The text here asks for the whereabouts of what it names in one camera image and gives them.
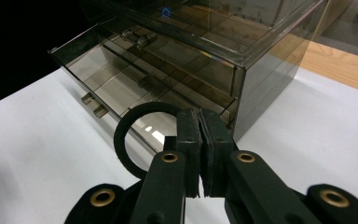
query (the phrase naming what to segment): rubber ring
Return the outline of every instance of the rubber ring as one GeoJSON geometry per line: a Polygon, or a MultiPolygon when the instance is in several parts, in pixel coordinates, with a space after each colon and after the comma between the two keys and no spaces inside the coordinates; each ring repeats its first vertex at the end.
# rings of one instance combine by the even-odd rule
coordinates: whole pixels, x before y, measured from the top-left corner
{"type": "Polygon", "coordinates": [[[124,117],[120,120],[115,130],[113,144],[118,159],[124,165],[124,167],[133,175],[140,179],[145,179],[147,171],[137,166],[130,158],[127,153],[125,146],[125,137],[132,124],[144,115],[163,112],[176,117],[176,114],[181,111],[176,105],[171,105],[163,102],[150,102],[141,105],[137,105],[131,109],[124,117]]]}

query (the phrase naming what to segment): white table surface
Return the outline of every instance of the white table surface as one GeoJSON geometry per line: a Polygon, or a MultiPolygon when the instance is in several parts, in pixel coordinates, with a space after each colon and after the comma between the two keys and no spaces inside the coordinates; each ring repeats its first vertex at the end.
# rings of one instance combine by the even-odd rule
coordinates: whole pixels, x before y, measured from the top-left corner
{"type": "MultiPolygon", "coordinates": [[[[137,181],[119,162],[117,121],[96,119],[59,69],[0,101],[0,223],[63,223],[88,189],[137,181]]],[[[131,157],[152,157],[131,137],[131,157]]],[[[238,142],[291,188],[331,184],[358,198],[358,90],[299,69],[238,142]]],[[[186,223],[228,223],[223,200],[186,201],[186,223]]]]}

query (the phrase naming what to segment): black background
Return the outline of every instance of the black background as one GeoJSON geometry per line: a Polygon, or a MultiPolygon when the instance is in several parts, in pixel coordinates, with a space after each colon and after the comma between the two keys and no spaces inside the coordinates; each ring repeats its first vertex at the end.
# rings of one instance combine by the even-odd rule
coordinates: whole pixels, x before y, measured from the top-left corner
{"type": "Polygon", "coordinates": [[[48,50],[89,27],[77,0],[0,0],[0,100],[57,70],[48,50]]]}

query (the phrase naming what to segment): wooden surface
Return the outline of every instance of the wooden surface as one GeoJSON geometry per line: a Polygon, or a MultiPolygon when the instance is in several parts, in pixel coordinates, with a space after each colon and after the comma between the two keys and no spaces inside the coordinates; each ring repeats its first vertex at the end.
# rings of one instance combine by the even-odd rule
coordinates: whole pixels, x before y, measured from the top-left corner
{"type": "Polygon", "coordinates": [[[310,42],[301,67],[358,89],[358,56],[310,42]]]}

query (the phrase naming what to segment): transparent plastic drawer unit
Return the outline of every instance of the transparent plastic drawer unit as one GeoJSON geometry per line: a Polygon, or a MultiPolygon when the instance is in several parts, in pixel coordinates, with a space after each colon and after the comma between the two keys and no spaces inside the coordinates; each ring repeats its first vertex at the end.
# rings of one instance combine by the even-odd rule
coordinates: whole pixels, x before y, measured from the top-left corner
{"type": "MultiPolygon", "coordinates": [[[[90,28],[49,53],[88,92],[97,117],[161,101],[215,111],[239,140],[287,86],[324,0],[81,0],[90,28]]],[[[160,151],[175,118],[138,119],[160,151]]]]}

